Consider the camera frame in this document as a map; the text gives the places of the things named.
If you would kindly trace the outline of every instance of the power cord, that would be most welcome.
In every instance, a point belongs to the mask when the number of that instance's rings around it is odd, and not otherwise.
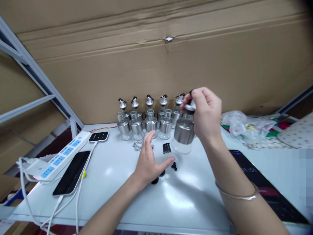
[[[81,188],[82,188],[82,180],[83,180],[83,178],[84,178],[84,177],[83,177],[83,174],[84,174],[84,171],[86,170],[86,168],[87,168],[87,166],[88,166],[88,164],[89,164],[90,157],[91,157],[92,152],[94,151],[95,147],[97,146],[97,144],[98,144],[98,141],[95,141],[94,146],[93,146],[92,150],[90,151],[90,154],[89,154],[89,156],[88,156],[87,162],[86,162],[86,164],[85,164],[85,166],[84,166],[84,169],[82,170],[82,173],[81,173],[81,176],[80,176],[81,181],[80,181],[80,183],[79,183],[78,195],[77,195],[77,199],[76,199],[76,234],[79,233],[79,231],[78,231],[78,201],[79,201],[79,195],[80,195],[80,193],[81,193]]]
[[[74,192],[74,194],[72,195],[72,197],[70,198],[70,200],[65,204],[63,205],[59,210],[57,210],[57,208],[59,207],[59,205],[61,204],[62,200],[63,200],[63,195],[61,195],[57,201],[57,204],[54,208],[54,211],[51,215],[51,217],[49,219],[47,219],[44,223],[40,223],[38,222],[33,214],[32,214],[32,211],[31,211],[31,208],[30,208],[30,205],[29,205],[29,201],[28,201],[28,198],[27,198],[27,194],[26,194],[26,189],[25,189],[25,182],[24,182],[24,174],[26,176],[26,178],[30,181],[30,182],[54,182],[60,178],[62,178],[62,176],[58,177],[58,178],[55,178],[54,180],[33,180],[30,178],[29,174],[27,173],[27,171],[24,169],[23,165],[22,165],[22,159],[24,159],[23,157],[20,157],[19,158],[19,161],[16,162],[17,165],[20,167],[20,180],[21,180],[21,187],[22,187],[22,194],[23,194],[23,197],[27,203],[27,206],[28,206],[28,209],[29,209],[29,213],[30,213],[30,216],[31,218],[33,219],[33,222],[34,224],[36,224],[37,226],[39,226],[42,230],[44,230],[45,232],[47,232],[47,235],[56,235],[54,234],[53,232],[50,231],[50,227],[51,227],[51,223],[52,223],[52,219],[55,215],[57,215],[64,207],[66,207],[70,202],[71,200],[74,198],[74,196],[76,195],[76,193],[78,192],[78,196],[77,196],[77,200],[76,200],[76,233],[78,234],[78,201],[79,201],[79,195],[80,195],[80,192],[81,192],[81,187],[82,187],[82,180],[83,180],[83,174],[85,173],[85,170],[89,164],[89,161],[90,161],[90,158],[91,158],[91,155],[92,155],[92,152],[94,151],[95,147],[97,146],[98,142],[95,141],[94,143],[94,146],[92,148],[92,150],[90,151],[90,154],[88,156],[88,159],[86,161],[86,164],[82,170],[82,173],[81,173],[81,176],[80,176],[80,184],[79,184],[79,188]]]
[[[55,205],[55,208],[54,208],[54,210],[53,210],[53,212],[52,212],[52,215],[51,215],[51,217],[50,217],[50,221],[49,221],[49,224],[48,224],[47,235],[49,235],[50,228],[51,228],[51,223],[52,223],[52,219],[53,219],[53,216],[54,216],[54,214],[55,214],[55,211],[58,209],[59,205],[61,204],[61,202],[62,202],[62,200],[63,200],[63,197],[64,197],[63,195],[59,196],[59,199],[58,199],[58,201],[57,201],[57,203],[56,203],[56,205]]]

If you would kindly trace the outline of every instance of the plastic bag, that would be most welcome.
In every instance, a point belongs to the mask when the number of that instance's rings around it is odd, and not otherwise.
[[[230,126],[229,132],[232,137],[255,144],[265,139],[276,122],[263,117],[247,117],[240,111],[230,111],[223,113],[222,124]]]

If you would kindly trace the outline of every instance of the bracelet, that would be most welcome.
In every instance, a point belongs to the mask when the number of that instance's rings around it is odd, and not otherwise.
[[[252,185],[254,186],[254,188],[255,188],[254,194],[252,194],[251,196],[247,196],[247,197],[240,197],[240,196],[235,196],[235,195],[232,195],[232,194],[229,194],[229,193],[225,192],[223,189],[220,188],[220,186],[219,186],[219,185],[216,183],[216,181],[215,181],[216,187],[219,189],[219,191],[220,191],[222,194],[224,194],[224,195],[226,195],[226,196],[229,196],[229,197],[232,197],[232,198],[235,198],[235,199],[242,199],[242,200],[246,200],[246,201],[254,200],[254,199],[256,199],[256,198],[260,195],[260,192],[259,192],[258,187],[257,187],[254,183],[252,183],[252,182],[251,182],[251,184],[252,184]]]

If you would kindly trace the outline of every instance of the black phone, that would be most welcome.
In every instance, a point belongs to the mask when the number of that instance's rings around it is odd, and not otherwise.
[[[73,193],[79,182],[79,177],[89,157],[90,151],[78,152],[66,169],[63,177],[52,193],[53,196],[69,195]]]
[[[264,175],[238,150],[229,150],[248,179],[283,222],[309,224],[308,220],[265,178]]]

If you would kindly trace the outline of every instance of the hand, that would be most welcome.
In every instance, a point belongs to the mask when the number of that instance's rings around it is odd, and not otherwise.
[[[170,164],[175,161],[175,157],[169,157],[163,163],[157,163],[152,151],[151,141],[156,131],[150,131],[143,139],[137,166],[133,177],[140,182],[143,187],[154,181]]]
[[[202,141],[209,141],[211,144],[215,139],[221,139],[221,99],[206,87],[194,89],[190,94],[185,96],[181,105],[181,111],[185,112],[184,106],[190,100],[196,103],[195,134]]]

